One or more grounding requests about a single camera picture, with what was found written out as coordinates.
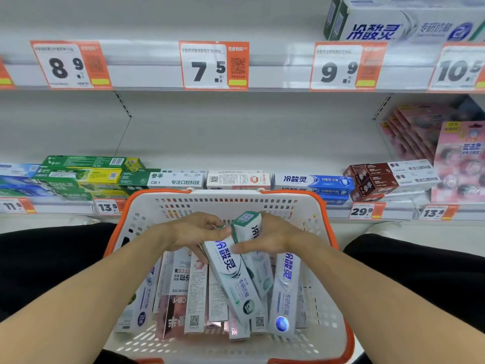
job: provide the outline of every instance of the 8.9 price tag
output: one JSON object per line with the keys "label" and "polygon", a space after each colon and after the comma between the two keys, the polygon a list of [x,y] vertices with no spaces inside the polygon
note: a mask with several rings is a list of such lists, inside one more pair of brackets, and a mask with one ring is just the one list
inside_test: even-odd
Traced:
{"label": "8.9 price tag", "polygon": [[420,214],[420,220],[426,221],[451,221],[453,216],[458,212],[460,206],[428,204]]}
{"label": "8.9 price tag", "polygon": [[119,216],[123,213],[126,199],[95,199],[94,204],[99,214]]}
{"label": "8.9 price tag", "polygon": [[0,211],[21,214],[36,213],[35,208],[27,198],[0,198]]}
{"label": "8.9 price tag", "polygon": [[185,89],[248,89],[249,42],[179,41]]}
{"label": "8.9 price tag", "polygon": [[485,89],[485,43],[445,44],[434,68],[429,91]]}
{"label": "8.9 price tag", "polygon": [[375,90],[386,43],[316,42],[311,90]]}
{"label": "8.9 price tag", "polygon": [[15,89],[15,85],[10,78],[10,74],[2,62],[2,57],[0,56],[0,89]]}
{"label": "8.9 price tag", "polygon": [[385,203],[354,203],[350,209],[349,219],[371,220],[380,219],[384,212]]}
{"label": "8.9 price tag", "polygon": [[99,42],[31,41],[45,79],[55,89],[113,89]]}

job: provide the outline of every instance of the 9.9 price tag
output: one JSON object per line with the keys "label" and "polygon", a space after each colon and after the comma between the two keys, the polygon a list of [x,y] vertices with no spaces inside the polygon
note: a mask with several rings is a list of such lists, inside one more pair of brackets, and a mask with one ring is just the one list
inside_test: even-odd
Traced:
{"label": "9.9 price tag", "polygon": [[119,216],[123,213],[126,199],[95,199],[94,204],[99,214]]}
{"label": "9.9 price tag", "polygon": [[45,79],[55,89],[113,89],[99,42],[31,41]]}
{"label": "9.9 price tag", "polygon": [[375,90],[386,43],[316,42],[311,90]]}
{"label": "9.9 price tag", "polygon": [[2,57],[0,57],[0,89],[15,89],[12,78],[3,65]]}
{"label": "9.9 price tag", "polygon": [[35,208],[27,198],[0,198],[0,211],[20,214],[36,213]]}
{"label": "9.9 price tag", "polygon": [[434,68],[429,91],[485,89],[485,43],[445,44]]}
{"label": "9.9 price tag", "polygon": [[349,219],[371,220],[380,219],[384,212],[385,203],[354,203],[350,209]]}
{"label": "9.9 price tag", "polygon": [[458,212],[460,206],[428,204],[420,214],[420,220],[426,221],[451,221],[453,216]]}
{"label": "9.9 price tag", "polygon": [[179,41],[185,89],[248,89],[249,42]]}

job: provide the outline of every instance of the person's left arm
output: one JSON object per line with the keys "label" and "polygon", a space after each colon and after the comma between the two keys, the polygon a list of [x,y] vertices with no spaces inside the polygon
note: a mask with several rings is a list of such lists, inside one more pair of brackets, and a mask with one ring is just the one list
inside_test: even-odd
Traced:
{"label": "person's left arm", "polygon": [[110,256],[47,291],[0,323],[2,362],[92,364],[163,252],[190,246],[207,263],[197,245],[229,236],[229,227],[214,227],[222,225],[216,216],[197,212],[152,226]]}

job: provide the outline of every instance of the black pants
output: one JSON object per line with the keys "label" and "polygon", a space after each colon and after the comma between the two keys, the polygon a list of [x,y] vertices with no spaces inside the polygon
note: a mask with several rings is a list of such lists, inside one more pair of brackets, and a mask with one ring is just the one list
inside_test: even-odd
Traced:
{"label": "black pants", "polygon": [[[99,223],[0,234],[0,321],[99,261],[114,227]],[[485,332],[485,258],[375,234],[359,236],[344,252]],[[106,350],[96,360],[132,362]],[[363,355],[357,362],[370,361]]]}

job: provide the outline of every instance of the person's right arm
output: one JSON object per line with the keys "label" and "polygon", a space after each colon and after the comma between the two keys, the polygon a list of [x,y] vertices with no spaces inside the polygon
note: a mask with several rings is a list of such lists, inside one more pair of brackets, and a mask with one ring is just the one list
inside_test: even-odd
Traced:
{"label": "person's right arm", "polygon": [[404,286],[280,217],[263,214],[263,234],[233,251],[291,252],[306,263],[374,364],[485,361],[485,334]]}

